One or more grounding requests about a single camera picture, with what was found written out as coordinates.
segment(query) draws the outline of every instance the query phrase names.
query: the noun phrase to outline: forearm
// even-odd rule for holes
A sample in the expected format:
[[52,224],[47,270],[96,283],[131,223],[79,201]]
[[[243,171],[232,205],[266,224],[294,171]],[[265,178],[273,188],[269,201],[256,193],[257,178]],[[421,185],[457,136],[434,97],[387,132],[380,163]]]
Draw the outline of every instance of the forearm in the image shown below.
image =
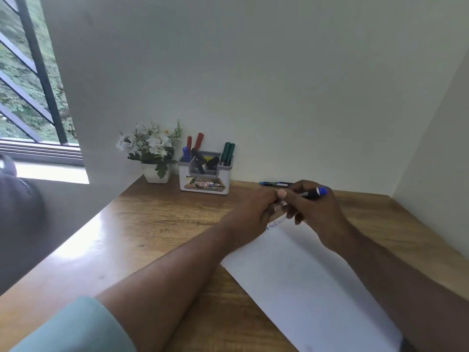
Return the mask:
[[341,254],[419,351],[467,351],[469,302],[435,283],[351,226]]
[[229,236],[215,225],[97,299],[120,322],[138,351],[160,351],[231,249]]

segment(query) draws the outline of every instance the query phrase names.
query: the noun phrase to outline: teal shirt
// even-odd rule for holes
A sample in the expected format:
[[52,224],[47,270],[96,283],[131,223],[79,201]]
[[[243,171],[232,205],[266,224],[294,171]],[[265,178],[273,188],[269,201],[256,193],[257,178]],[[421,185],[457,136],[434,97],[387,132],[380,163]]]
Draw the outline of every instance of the teal shirt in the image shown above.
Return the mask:
[[92,297],[79,297],[11,351],[137,352],[115,317]]

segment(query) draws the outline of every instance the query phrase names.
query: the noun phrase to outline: potted plant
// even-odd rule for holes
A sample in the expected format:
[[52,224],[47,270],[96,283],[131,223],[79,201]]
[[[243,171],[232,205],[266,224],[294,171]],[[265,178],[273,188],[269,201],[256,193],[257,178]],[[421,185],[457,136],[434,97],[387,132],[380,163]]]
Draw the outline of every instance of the potted plant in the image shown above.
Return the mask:
[[174,143],[181,139],[179,120],[172,133],[159,125],[137,123],[132,133],[120,134],[116,147],[128,153],[127,158],[142,163],[144,176],[149,183],[167,183],[171,176]]

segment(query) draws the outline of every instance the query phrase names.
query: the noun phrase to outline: white flower pot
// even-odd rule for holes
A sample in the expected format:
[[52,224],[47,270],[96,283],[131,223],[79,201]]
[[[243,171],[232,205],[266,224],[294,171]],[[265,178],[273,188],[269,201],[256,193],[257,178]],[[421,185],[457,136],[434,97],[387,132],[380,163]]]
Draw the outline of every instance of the white flower pot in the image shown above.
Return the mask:
[[142,169],[144,171],[144,176],[147,182],[149,183],[159,183],[159,184],[166,184],[169,182],[169,178],[171,177],[173,165],[168,165],[168,170],[164,177],[160,178],[158,176],[158,171],[156,171],[156,164],[145,164],[142,163]]

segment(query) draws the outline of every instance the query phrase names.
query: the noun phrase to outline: person's left arm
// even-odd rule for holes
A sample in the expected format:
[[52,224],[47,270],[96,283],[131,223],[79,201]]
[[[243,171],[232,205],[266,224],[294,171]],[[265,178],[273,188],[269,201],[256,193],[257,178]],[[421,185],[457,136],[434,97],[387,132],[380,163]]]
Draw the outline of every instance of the person's left arm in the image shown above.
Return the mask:
[[276,191],[261,188],[181,247],[105,290],[97,299],[138,351],[160,351],[223,258],[262,234]]

